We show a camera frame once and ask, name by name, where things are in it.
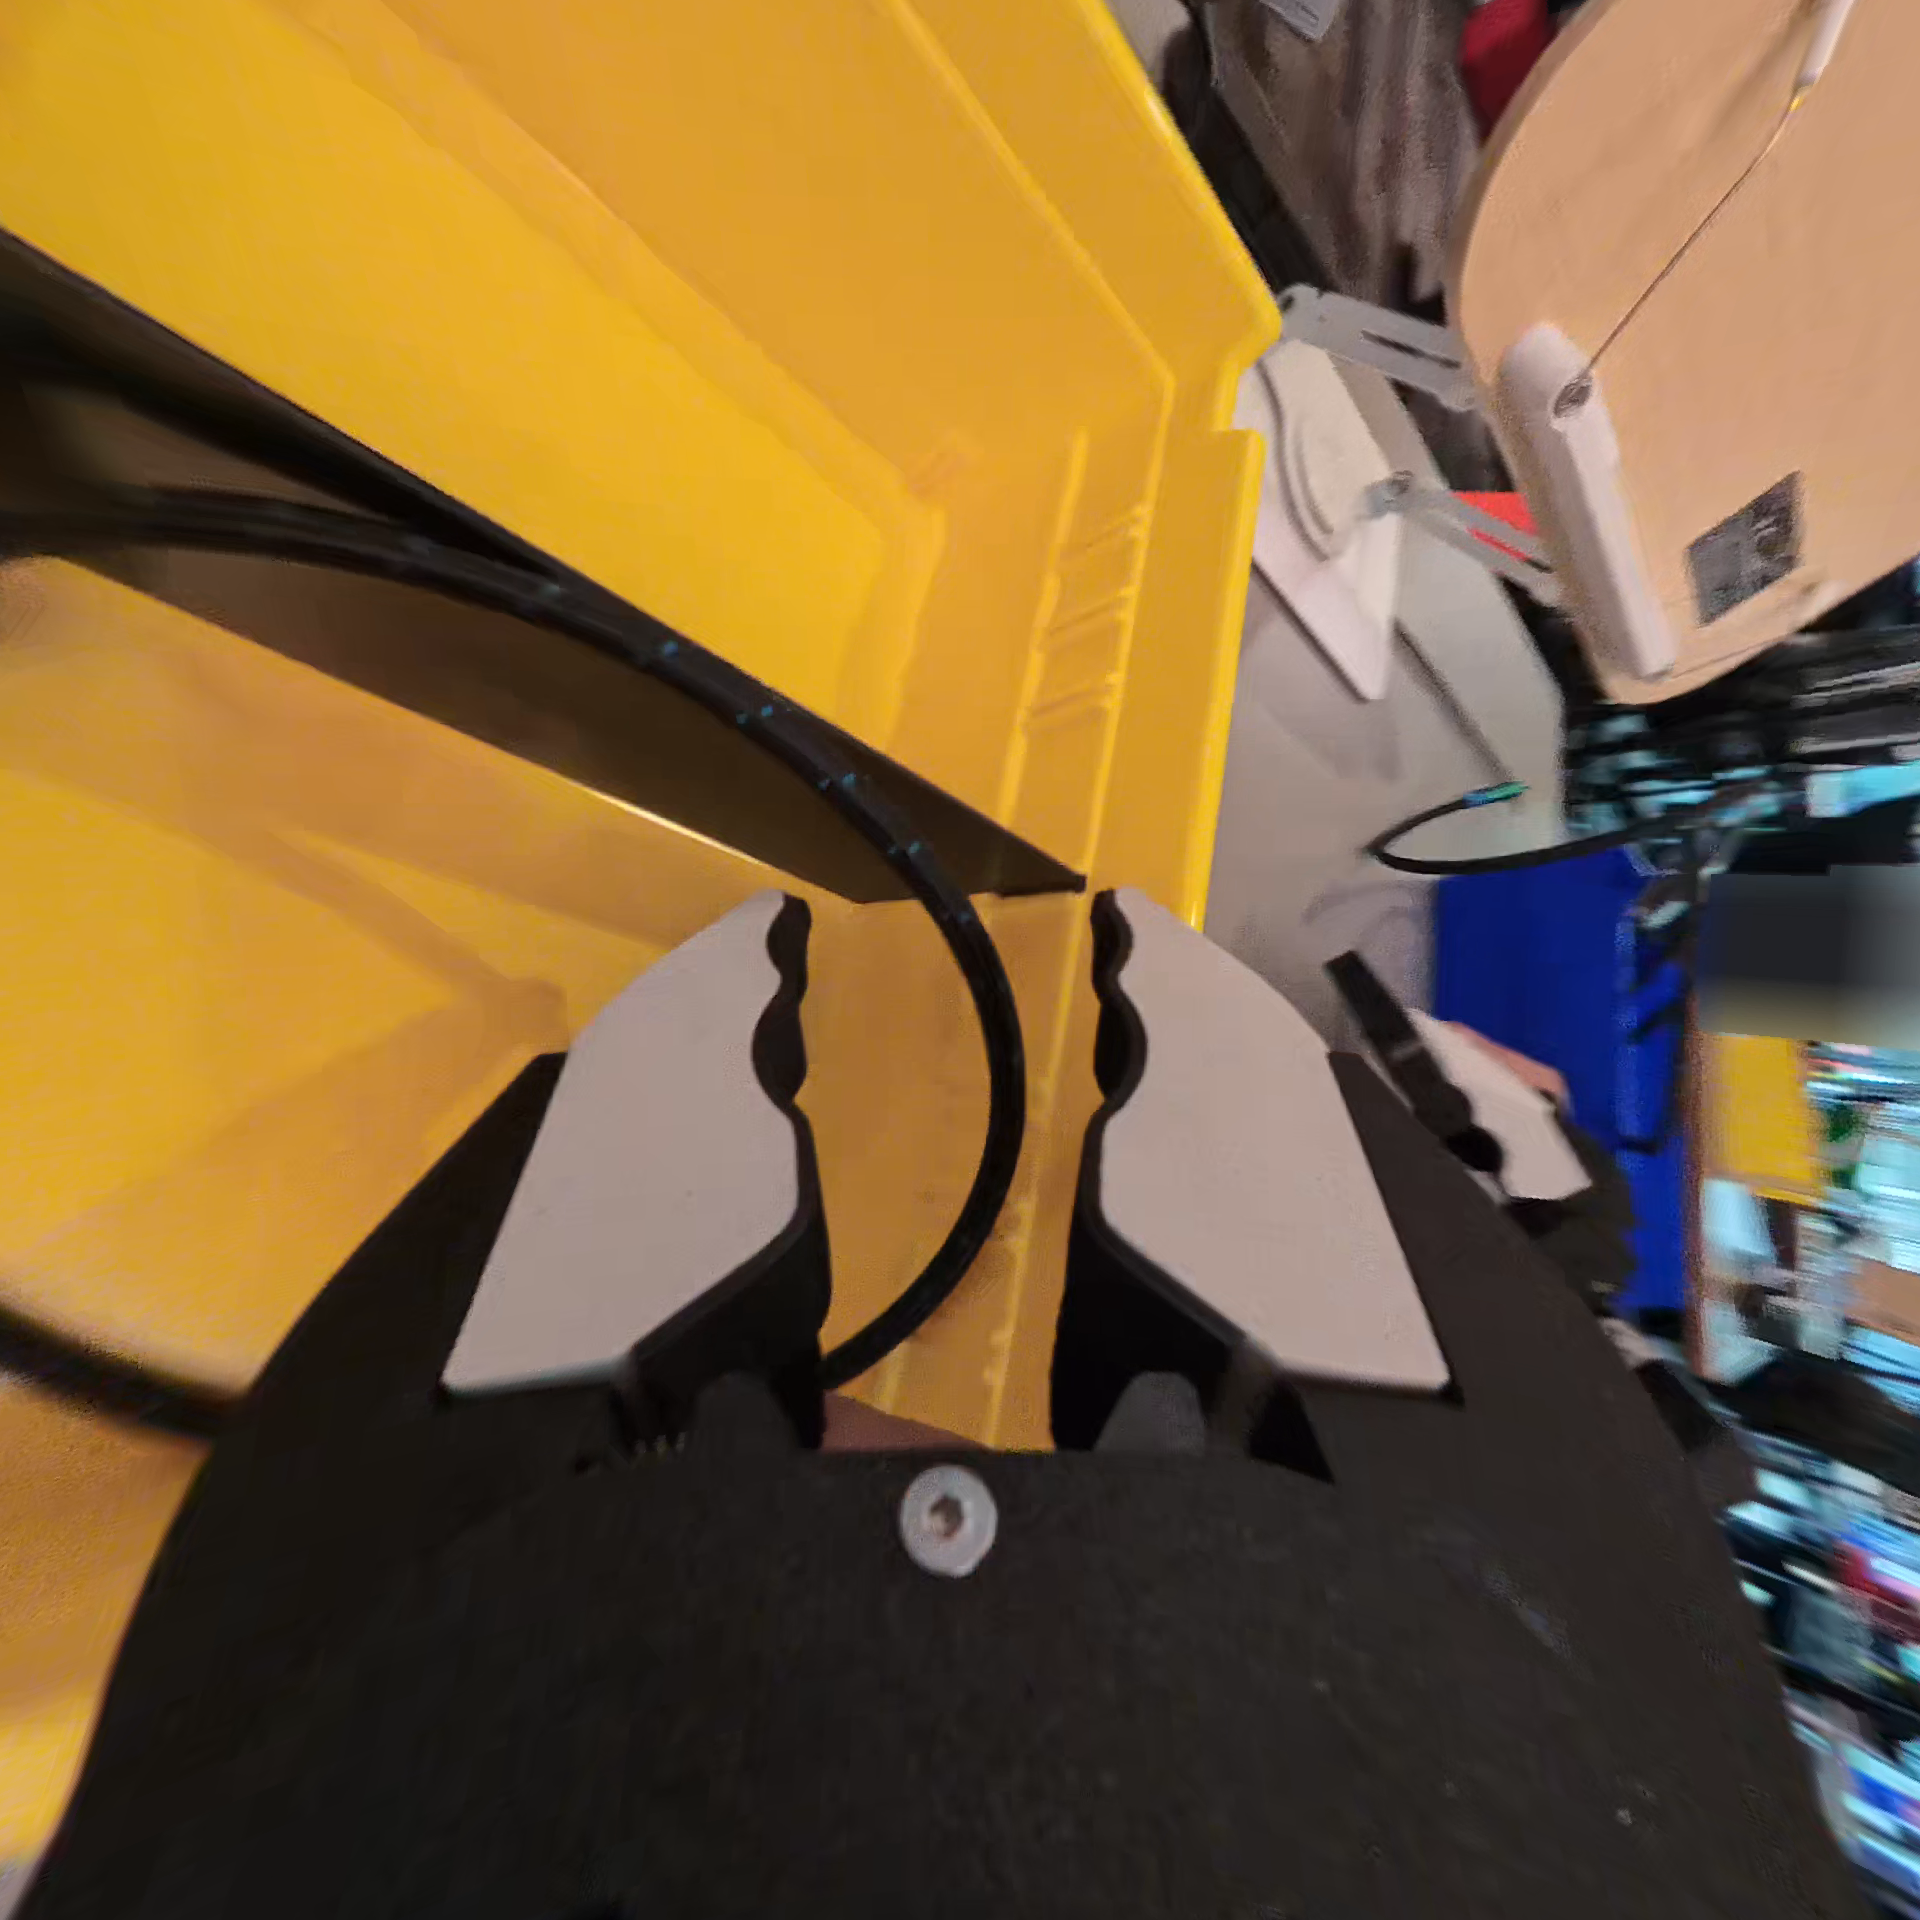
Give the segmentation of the black bin divider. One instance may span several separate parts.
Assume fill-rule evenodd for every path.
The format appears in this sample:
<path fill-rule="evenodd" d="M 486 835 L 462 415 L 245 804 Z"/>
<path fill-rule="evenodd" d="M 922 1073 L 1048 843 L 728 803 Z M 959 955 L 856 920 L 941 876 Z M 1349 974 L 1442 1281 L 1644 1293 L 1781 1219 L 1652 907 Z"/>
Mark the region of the black bin divider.
<path fill-rule="evenodd" d="M 80 563 L 472 743 L 853 903 L 907 901 L 883 852 L 754 744 L 777 709 L 971 897 L 1076 897 L 1086 879 L 1019 830 L 690 644 L 565 563 L 5 234 L 5 516 L 251 526 L 243 551 L 112 541 Z M 600 636 L 464 603 L 420 564 L 514 573 L 724 681 L 710 714 Z"/>

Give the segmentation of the large yellow plastic bin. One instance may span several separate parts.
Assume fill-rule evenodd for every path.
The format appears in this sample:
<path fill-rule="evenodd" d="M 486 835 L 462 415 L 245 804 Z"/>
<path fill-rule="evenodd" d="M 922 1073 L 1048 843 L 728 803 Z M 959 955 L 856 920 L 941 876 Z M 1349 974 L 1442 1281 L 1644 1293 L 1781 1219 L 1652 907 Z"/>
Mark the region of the large yellow plastic bin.
<path fill-rule="evenodd" d="M 1106 4 L 5 4 L 5 234 L 1204 918 L 1279 317 Z M 828 1346 L 973 1182 L 941 936 L 5 564 L 5 1309 L 245 1393 L 538 1055 L 810 903 Z"/>

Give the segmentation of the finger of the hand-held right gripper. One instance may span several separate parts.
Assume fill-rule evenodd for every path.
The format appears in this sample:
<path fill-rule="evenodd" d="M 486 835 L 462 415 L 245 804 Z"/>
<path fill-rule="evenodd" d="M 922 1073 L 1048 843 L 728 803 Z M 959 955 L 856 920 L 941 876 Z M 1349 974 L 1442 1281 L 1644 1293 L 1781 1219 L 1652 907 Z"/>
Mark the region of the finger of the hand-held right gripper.
<path fill-rule="evenodd" d="M 1482 1189 L 1505 1204 L 1567 1204 L 1592 1189 L 1546 1068 L 1405 1005 L 1356 951 L 1324 974 L 1389 1086 Z"/>

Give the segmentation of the blue plastic bin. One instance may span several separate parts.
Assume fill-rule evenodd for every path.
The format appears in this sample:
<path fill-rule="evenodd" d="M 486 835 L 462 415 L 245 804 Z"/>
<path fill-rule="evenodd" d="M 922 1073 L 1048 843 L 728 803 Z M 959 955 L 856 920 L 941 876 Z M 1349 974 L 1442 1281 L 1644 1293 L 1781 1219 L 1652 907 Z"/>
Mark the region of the blue plastic bin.
<path fill-rule="evenodd" d="M 1563 1074 L 1575 1123 L 1631 1194 L 1627 1314 L 1675 1319 L 1689 1284 L 1686 1008 L 1675 951 L 1635 917 L 1651 880 L 1627 851 L 1442 879 L 1432 1010 Z"/>

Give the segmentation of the black label plate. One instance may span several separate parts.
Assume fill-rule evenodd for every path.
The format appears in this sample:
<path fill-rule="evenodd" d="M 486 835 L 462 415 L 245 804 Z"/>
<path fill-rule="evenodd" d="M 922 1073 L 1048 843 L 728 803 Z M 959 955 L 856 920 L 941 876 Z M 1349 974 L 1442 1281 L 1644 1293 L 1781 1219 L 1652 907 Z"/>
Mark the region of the black label plate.
<path fill-rule="evenodd" d="M 1686 549 L 1695 617 L 1713 627 L 1788 581 L 1804 563 L 1804 493 L 1788 473 Z"/>

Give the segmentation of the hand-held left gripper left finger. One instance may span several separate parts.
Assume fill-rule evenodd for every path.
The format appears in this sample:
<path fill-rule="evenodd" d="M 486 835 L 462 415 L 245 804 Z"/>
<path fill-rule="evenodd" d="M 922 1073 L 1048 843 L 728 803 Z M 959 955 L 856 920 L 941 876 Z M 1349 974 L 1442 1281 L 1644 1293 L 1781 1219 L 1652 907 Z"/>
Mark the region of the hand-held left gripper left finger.
<path fill-rule="evenodd" d="M 806 1082 L 810 911 L 764 890 L 578 1032 L 445 1361 L 459 1399 L 613 1387 L 685 1421 L 714 1380 L 823 1415 L 830 1240 Z"/>

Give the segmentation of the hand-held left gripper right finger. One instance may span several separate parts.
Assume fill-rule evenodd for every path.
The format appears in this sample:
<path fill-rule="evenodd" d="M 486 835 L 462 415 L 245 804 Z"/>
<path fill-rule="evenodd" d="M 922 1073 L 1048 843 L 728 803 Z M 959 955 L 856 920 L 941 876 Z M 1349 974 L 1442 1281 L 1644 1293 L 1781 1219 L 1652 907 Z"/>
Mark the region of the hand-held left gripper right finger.
<path fill-rule="evenodd" d="M 1073 1192 L 1067 1419 L 1139 1376 L 1209 1408 L 1236 1358 L 1436 1399 L 1442 1344 L 1333 1048 L 1260 972 L 1147 892 L 1094 897 L 1098 1106 Z"/>

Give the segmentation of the white board stand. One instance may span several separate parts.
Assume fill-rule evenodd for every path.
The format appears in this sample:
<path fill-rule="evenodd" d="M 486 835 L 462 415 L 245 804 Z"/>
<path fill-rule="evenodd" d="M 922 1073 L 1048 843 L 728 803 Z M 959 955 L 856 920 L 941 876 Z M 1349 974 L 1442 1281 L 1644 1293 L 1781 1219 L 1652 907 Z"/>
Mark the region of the white board stand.
<path fill-rule="evenodd" d="M 1361 703 L 1384 699 L 1405 530 L 1419 529 L 1543 608 L 1563 604 L 1543 541 L 1397 463 L 1343 368 L 1374 372 L 1465 417 L 1477 384 L 1447 329 L 1304 282 L 1279 293 L 1282 330 L 1252 376 L 1269 408 L 1252 571 Z"/>

